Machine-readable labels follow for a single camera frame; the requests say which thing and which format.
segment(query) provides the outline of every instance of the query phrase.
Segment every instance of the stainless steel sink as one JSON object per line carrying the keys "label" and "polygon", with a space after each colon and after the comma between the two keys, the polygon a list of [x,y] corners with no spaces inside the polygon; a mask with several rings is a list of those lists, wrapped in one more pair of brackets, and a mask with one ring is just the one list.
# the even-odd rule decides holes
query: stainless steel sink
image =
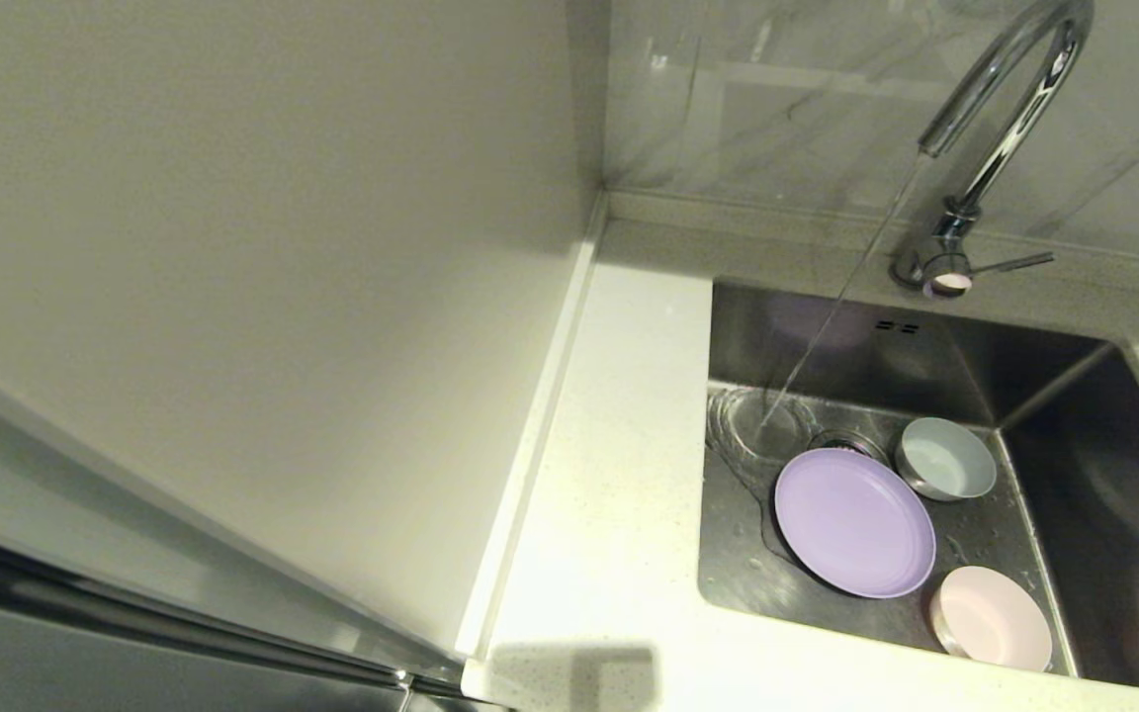
{"label": "stainless steel sink", "polygon": [[[778,387],[831,305],[716,284],[710,393]],[[765,498],[761,505],[706,447],[706,600],[941,652],[927,599],[953,568],[989,566],[1047,612],[1049,671],[1139,686],[1139,386],[1120,349],[1073,334],[845,303],[788,398],[811,416],[813,432],[841,433],[869,452],[894,450],[917,416],[966,424],[993,450],[1000,481],[980,499],[927,500],[940,545],[931,580],[903,598],[869,600],[806,572],[778,535]]]}

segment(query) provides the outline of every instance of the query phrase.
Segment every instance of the chrome faucet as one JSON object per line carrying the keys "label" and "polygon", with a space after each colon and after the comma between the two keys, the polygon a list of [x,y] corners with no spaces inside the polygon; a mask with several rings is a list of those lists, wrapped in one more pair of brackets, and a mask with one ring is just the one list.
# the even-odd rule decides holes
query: chrome faucet
{"label": "chrome faucet", "polygon": [[1016,270],[1052,261],[1052,253],[1044,252],[972,269],[964,253],[964,236],[982,214],[978,206],[982,197],[1008,158],[1026,140],[1031,126],[1044,113],[1071,68],[1075,67],[1075,59],[1092,27],[1092,0],[1039,0],[1017,15],[1013,24],[986,47],[918,139],[924,154],[934,158],[944,154],[1018,60],[1052,32],[1052,46],[1032,82],[1032,89],[1023,96],[1011,121],[1000,132],[1000,139],[969,180],[968,188],[961,195],[948,195],[943,199],[943,215],[935,222],[931,235],[911,238],[891,263],[891,276],[904,287],[924,289],[928,296],[961,296],[972,287],[973,275],[978,272]]}

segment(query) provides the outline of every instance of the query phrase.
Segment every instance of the faucet spout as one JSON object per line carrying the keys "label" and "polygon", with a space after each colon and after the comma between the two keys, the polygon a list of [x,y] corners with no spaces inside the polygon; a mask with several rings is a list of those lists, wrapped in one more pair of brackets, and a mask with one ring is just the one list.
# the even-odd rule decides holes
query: faucet spout
{"label": "faucet spout", "polygon": [[1024,10],[1005,32],[986,47],[961,84],[949,96],[943,108],[918,140],[924,154],[940,157],[961,137],[986,99],[1003,84],[1005,77],[1049,33],[1052,44],[1000,138],[962,189],[944,199],[944,212],[931,235],[920,235],[906,244],[891,265],[895,280],[909,288],[921,288],[935,296],[960,296],[972,284],[969,261],[962,240],[982,214],[981,202],[995,177],[1026,140],[1031,128],[1056,96],[1062,82],[1075,67],[1080,49],[1092,27],[1092,0],[1039,0]]}

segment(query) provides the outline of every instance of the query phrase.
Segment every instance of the white countertop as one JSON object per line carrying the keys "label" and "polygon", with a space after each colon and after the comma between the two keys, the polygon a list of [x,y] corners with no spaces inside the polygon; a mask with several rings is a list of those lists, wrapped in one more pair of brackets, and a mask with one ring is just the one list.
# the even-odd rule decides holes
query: white countertop
{"label": "white countertop", "polygon": [[[792,245],[720,236],[714,248],[702,248],[704,234],[683,234],[611,224],[489,656],[469,662],[466,693],[523,711],[1139,709],[1139,689],[1009,671],[700,598],[713,276],[751,279],[751,265],[768,265],[778,287],[819,292],[801,284],[801,275],[819,270],[801,260],[776,267]],[[655,257],[656,240],[678,244],[681,236],[693,242],[672,247],[678,259]],[[782,253],[763,260],[752,249]],[[777,273],[786,269],[795,270],[792,279]],[[871,301],[866,294],[851,297]],[[882,292],[878,301],[888,298]],[[1117,334],[1139,328],[1131,326],[1139,324],[1139,297],[1084,298],[1054,305],[1058,317],[1035,311],[1016,320],[1057,326],[1067,312],[1084,311],[1104,324],[1115,319]],[[995,316],[993,308],[968,308]],[[1125,343],[1139,360],[1139,333]]]}

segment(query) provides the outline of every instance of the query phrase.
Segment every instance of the dish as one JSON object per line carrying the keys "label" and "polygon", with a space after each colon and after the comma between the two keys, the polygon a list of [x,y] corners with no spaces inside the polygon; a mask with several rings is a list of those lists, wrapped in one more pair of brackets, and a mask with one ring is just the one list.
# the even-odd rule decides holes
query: dish
{"label": "dish", "polygon": [[939,501],[982,497],[995,485],[995,459],[976,434],[943,418],[903,428],[895,468],[912,490]]}
{"label": "dish", "polygon": [[1052,658],[1044,613],[1003,573],[962,566],[949,573],[931,600],[931,623],[952,655],[1043,671]]}
{"label": "dish", "polygon": [[846,450],[809,450],[776,482],[776,521],[814,575],[866,598],[917,590],[934,567],[934,524],[894,472]]}

